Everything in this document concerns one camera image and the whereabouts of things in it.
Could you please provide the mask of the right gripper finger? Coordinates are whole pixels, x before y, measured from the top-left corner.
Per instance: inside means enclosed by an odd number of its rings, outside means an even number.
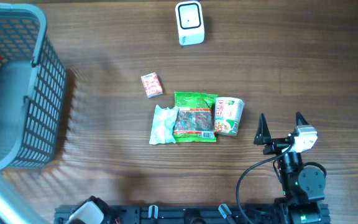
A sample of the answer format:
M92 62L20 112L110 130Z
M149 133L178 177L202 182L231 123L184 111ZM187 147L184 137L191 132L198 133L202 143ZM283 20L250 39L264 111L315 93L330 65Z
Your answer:
M296 125L297 126L308 125L308 122L299 111L296 113Z
M266 145L266 144L270 144L271 141L272 141L272 138L270 135L269 127L267 125L264 114L261 113L260 117L259 117L259 124L258 124L258 128L257 128L257 132L256 132L255 138L254 138L254 144L255 145Z

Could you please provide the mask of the instant noodle cup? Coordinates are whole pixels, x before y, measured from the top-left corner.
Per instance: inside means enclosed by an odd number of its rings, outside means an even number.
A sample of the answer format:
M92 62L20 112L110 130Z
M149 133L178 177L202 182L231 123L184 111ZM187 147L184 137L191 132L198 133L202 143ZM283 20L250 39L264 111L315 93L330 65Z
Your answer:
M239 98L217 97L215 99L214 132L236 136L245 103Z

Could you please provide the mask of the green gummy candy bag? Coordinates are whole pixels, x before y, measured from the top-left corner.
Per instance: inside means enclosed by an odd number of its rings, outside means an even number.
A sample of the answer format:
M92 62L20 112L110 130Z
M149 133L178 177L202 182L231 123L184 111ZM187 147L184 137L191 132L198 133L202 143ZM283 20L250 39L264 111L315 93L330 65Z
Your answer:
M216 142L212 109L217 97L210 93L175 92L176 142Z

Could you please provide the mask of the light teal snack packet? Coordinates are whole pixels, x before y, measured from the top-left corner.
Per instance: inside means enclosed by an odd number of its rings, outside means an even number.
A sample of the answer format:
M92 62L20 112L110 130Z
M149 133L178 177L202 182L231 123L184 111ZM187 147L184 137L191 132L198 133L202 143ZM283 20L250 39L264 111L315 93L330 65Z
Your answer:
M168 144L176 143L173 136L173 128L177 120L178 107L161 108L155 107L152 129L149 144Z

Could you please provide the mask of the small red white box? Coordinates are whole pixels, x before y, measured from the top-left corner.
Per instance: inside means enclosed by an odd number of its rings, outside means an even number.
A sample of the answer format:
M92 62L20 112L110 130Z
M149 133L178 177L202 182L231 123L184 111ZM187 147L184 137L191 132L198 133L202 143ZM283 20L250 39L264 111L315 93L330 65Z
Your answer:
M155 72L141 76L140 79L144 86L147 98L161 95L163 93L163 88L158 79L158 75Z

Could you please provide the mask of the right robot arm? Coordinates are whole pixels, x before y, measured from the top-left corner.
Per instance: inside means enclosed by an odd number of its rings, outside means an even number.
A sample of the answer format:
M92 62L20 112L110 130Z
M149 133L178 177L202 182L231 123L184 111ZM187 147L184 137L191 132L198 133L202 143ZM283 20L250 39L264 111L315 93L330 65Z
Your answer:
M284 138L272 138L263 114L254 139L264 146L263 154L273 155L273 169L282 185L284 197L275 199L282 223L330 223L329 209L324 200L326 169L317 162L304 163L301 153L312 149L318 132L300 112L296 127Z

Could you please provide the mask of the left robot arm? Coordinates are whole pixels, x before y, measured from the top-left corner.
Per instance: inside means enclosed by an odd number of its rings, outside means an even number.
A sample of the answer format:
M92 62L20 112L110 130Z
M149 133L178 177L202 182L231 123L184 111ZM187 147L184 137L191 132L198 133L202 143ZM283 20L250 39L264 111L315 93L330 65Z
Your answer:
M0 173L0 221L3 223L47 223ZM119 215L94 196L69 214L68 223L120 223Z

